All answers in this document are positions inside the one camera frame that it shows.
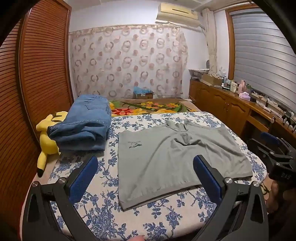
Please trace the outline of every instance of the cardboard box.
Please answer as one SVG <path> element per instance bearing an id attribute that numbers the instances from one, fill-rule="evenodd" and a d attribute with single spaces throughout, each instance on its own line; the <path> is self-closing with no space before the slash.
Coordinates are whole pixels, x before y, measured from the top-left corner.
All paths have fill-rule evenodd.
<path id="1" fill-rule="evenodd" d="M 133 99 L 153 99 L 153 91 L 151 93 L 133 94 Z"/>
<path id="2" fill-rule="evenodd" d="M 221 86 L 222 81 L 223 81 L 223 80 L 217 79 L 213 76 L 209 76 L 208 74 L 203 74 L 202 80 L 204 80 L 205 82 L 208 82 L 211 85 L 219 85 L 219 86 Z"/>

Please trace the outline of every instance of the wooden window frame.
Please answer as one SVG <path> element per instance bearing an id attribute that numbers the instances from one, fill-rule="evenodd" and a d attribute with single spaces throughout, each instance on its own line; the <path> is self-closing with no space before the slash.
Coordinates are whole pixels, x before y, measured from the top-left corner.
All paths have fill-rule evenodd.
<path id="1" fill-rule="evenodd" d="M 233 21 L 230 13 L 234 11 L 252 9 L 252 8 L 259 8 L 259 6 L 256 5 L 255 3 L 251 3 L 251 4 L 244 4 L 244 5 L 239 5 L 239 6 L 225 9 L 227 26 L 228 26 L 228 37 L 229 37 L 229 67 L 228 67 L 229 80 L 233 80 L 234 78 L 234 65 L 235 65 L 235 38 L 234 38 Z"/>

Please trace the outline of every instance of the wooden desk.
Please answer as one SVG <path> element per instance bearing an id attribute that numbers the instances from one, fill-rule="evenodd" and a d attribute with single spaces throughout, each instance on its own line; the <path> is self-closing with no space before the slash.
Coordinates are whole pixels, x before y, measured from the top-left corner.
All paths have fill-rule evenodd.
<path id="1" fill-rule="evenodd" d="M 283 138 L 296 148 L 296 134 L 284 127 L 274 113 L 267 112 L 257 103 L 196 80 L 190 80 L 189 97 L 197 108 L 213 114 L 244 141 L 259 130 Z"/>

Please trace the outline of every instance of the yellow plush toy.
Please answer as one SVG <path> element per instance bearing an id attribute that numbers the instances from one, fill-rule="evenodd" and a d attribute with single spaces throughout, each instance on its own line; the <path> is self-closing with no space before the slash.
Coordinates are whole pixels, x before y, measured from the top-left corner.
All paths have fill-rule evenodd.
<path id="1" fill-rule="evenodd" d="M 66 118 L 68 112 L 61 111 L 54 113 L 53 115 L 47 116 L 44 120 L 40 121 L 36 126 L 36 130 L 40 131 L 40 146 L 41 146 L 41 153 L 38 157 L 37 161 L 37 174 L 39 177 L 42 177 L 47 155 L 59 153 L 59 148 L 55 141 L 51 140 L 47 136 L 47 128 L 49 126 L 54 126 L 55 124 L 63 121 Z"/>

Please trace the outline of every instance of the red flower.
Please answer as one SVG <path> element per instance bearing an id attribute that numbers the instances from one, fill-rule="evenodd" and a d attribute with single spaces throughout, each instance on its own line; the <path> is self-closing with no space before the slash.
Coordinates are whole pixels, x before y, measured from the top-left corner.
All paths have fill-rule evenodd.
<path id="1" fill-rule="evenodd" d="M 131 110 L 129 108 L 122 108 L 122 109 L 114 109 L 112 110 L 112 114 L 115 115 L 130 115 L 132 114 Z"/>

